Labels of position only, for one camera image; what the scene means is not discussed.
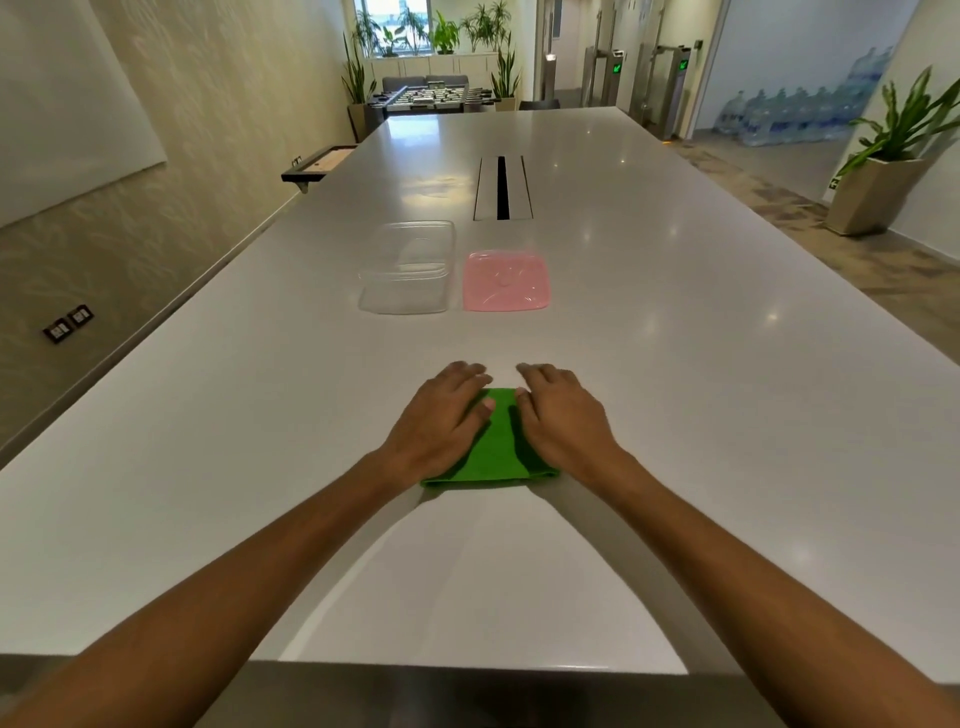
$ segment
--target electrical outlet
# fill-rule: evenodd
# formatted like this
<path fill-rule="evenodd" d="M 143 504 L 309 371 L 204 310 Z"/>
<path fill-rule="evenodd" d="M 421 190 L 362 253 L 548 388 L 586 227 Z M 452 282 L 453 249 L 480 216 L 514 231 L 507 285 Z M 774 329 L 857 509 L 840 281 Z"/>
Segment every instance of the electrical outlet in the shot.
<path fill-rule="evenodd" d="M 86 303 L 81 303 L 66 315 L 73 324 L 74 328 L 86 326 L 86 322 L 93 318 L 93 311 L 89 309 Z"/>
<path fill-rule="evenodd" d="M 73 333 L 73 328 L 65 318 L 62 318 L 57 319 L 53 324 L 45 328 L 43 333 L 46 334 L 46 337 L 54 344 L 59 344 L 63 339 Z"/>

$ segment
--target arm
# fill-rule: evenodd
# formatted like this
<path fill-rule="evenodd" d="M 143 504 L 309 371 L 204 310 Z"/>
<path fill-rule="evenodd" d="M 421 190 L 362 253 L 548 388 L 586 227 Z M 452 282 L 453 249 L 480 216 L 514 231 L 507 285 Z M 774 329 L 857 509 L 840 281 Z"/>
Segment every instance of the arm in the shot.
<path fill-rule="evenodd" d="M 361 525 L 467 452 L 492 412 L 483 400 L 464 417 L 484 371 L 456 362 L 427 381 L 380 449 L 107 632 L 0 726 L 192 725 Z"/>
<path fill-rule="evenodd" d="M 530 444 L 636 531 L 787 724 L 960 726 L 952 698 L 900 655 L 647 473 L 574 374 L 518 368 Z"/>

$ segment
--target forearm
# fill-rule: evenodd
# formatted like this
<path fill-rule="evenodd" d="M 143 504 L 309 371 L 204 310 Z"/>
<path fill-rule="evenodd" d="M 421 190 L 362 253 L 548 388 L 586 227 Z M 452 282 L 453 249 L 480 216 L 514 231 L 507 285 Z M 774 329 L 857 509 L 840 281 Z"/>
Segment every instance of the forearm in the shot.
<path fill-rule="evenodd" d="M 960 725 L 953 700 L 900 655 L 633 458 L 589 487 L 657 553 L 788 724 Z"/>
<path fill-rule="evenodd" d="M 106 633 L 0 725 L 192 724 L 330 556 L 401 492 L 387 471 L 364 458 Z"/>

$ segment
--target textured wallpaper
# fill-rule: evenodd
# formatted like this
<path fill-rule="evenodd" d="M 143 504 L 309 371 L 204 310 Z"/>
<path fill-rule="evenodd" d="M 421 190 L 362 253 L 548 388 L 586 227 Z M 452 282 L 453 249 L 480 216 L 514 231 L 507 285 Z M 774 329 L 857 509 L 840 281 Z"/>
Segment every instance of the textured wallpaper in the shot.
<path fill-rule="evenodd" d="M 291 158 L 352 141 L 341 0 L 91 4 L 169 162 L 0 230 L 0 446 L 299 194 Z"/>

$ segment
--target whiteboard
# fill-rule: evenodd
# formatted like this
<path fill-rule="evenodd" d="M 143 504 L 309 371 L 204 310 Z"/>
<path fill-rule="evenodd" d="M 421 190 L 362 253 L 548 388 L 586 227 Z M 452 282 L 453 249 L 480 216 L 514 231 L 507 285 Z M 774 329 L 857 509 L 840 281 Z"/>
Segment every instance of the whiteboard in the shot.
<path fill-rule="evenodd" d="M 0 227 L 166 159 L 87 0 L 0 0 Z"/>

